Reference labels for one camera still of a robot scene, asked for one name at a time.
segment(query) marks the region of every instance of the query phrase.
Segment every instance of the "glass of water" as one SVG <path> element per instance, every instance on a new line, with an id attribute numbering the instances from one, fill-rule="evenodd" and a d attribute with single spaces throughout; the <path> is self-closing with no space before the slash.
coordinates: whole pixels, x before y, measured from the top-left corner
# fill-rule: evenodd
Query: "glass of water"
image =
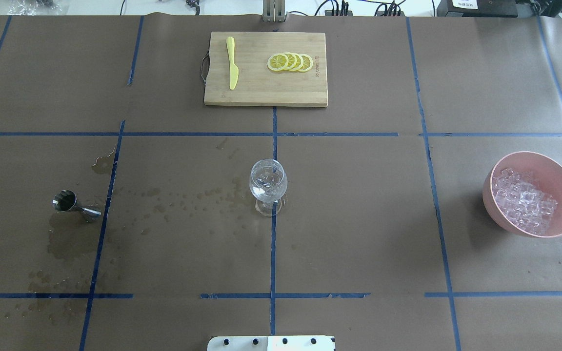
<path id="1" fill-rule="evenodd" d="M 250 170 L 250 191 L 255 196 L 257 212 L 272 217 L 285 204 L 287 174 L 283 166 L 272 159 L 259 160 Z"/>

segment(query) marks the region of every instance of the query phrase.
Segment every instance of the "wooden cutting board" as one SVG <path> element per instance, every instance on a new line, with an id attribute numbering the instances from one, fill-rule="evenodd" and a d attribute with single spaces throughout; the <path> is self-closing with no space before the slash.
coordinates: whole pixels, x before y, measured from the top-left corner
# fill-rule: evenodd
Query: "wooden cutting board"
<path id="1" fill-rule="evenodd" d="M 229 89 L 227 37 L 236 40 L 236 88 Z M 276 53 L 308 54 L 314 66 L 305 73 L 272 72 Z M 326 107 L 326 37 L 324 33 L 212 32 L 205 105 Z"/>

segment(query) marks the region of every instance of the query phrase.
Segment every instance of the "white bracket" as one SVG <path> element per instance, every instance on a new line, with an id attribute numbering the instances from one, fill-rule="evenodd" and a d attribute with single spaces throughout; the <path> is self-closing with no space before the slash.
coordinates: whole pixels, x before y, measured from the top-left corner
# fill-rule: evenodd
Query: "white bracket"
<path id="1" fill-rule="evenodd" d="M 285 0 L 263 0 L 264 22 L 285 22 Z"/>
<path id="2" fill-rule="evenodd" d="M 335 337 L 326 335 L 275 335 L 214 337 L 207 351 L 335 351 Z"/>

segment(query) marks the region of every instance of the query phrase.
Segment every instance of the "white sticker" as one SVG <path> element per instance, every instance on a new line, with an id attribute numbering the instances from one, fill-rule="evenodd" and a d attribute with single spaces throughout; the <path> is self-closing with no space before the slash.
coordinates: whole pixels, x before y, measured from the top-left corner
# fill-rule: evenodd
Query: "white sticker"
<path id="1" fill-rule="evenodd" d="M 452 0 L 452 6 L 460 7 L 461 9 L 477 9 L 477 0 Z"/>

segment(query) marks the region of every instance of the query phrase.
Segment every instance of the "ice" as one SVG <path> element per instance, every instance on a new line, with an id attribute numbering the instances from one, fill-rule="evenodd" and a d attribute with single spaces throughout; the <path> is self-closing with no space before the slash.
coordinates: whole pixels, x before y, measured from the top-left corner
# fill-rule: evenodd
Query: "ice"
<path id="1" fill-rule="evenodd" d="M 491 183 L 498 208 L 511 223 L 535 235 L 548 231 L 558 202 L 538 189 L 535 174 L 506 168 Z"/>

